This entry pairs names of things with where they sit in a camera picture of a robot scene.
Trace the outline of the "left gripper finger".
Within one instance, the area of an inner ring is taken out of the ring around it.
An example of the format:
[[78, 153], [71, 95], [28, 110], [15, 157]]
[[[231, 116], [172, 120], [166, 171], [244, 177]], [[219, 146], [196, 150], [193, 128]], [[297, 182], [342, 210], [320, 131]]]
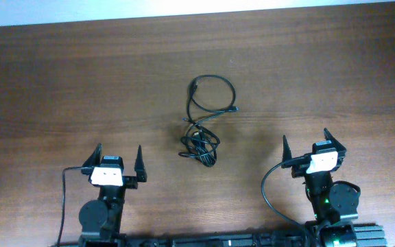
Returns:
[[141, 145], [138, 148], [138, 152], [136, 155], [136, 160], [134, 164], [134, 170], [136, 172], [136, 179], [139, 183], [147, 182], [147, 172], [145, 170], [145, 165], [143, 162], [143, 154]]
[[102, 144], [98, 143], [94, 152], [87, 158], [82, 165], [81, 173], [83, 175], [91, 175], [94, 168], [98, 167], [101, 163]]

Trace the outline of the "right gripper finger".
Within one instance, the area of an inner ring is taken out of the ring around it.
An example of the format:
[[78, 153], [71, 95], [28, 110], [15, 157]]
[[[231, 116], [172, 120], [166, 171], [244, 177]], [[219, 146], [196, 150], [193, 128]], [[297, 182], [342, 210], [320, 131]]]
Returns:
[[291, 149], [289, 147], [287, 137], [283, 135], [283, 156], [282, 156], [282, 168], [290, 167], [289, 162], [292, 160]]
[[324, 137], [327, 141], [331, 141], [338, 153], [338, 160], [343, 161], [346, 156], [347, 149], [330, 133], [327, 128], [324, 128]]

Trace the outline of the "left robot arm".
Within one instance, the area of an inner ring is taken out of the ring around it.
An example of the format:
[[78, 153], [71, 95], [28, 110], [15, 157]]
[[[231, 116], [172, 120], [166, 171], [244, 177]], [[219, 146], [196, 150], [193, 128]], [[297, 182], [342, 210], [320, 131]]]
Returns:
[[134, 164], [135, 175], [126, 176], [120, 156], [103, 156], [102, 144], [82, 165], [82, 174], [92, 186], [99, 188], [96, 199], [85, 203], [79, 211], [82, 233], [79, 246], [125, 246], [126, 234], [120, 232], [125, 191], [137, 189], [147, 181], [142, 148], [138, 148]]

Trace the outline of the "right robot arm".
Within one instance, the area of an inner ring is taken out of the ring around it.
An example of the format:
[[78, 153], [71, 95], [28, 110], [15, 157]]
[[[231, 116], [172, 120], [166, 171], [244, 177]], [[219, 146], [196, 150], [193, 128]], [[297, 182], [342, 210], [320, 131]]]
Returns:
[[281, 167], [290, 168], [293, 178], [303, 178], [304, 191], [311, 203], [315, 220], [306, 222], [303, 230], [310, 246], [356, 246], [353, 220], [358, 218], [360, 187], [346, 181], [334, 181], [346, 156], [346, 148], [327, 130], [324, 140], [312, 145], [310, 153], [293, 157], [283, 139]]

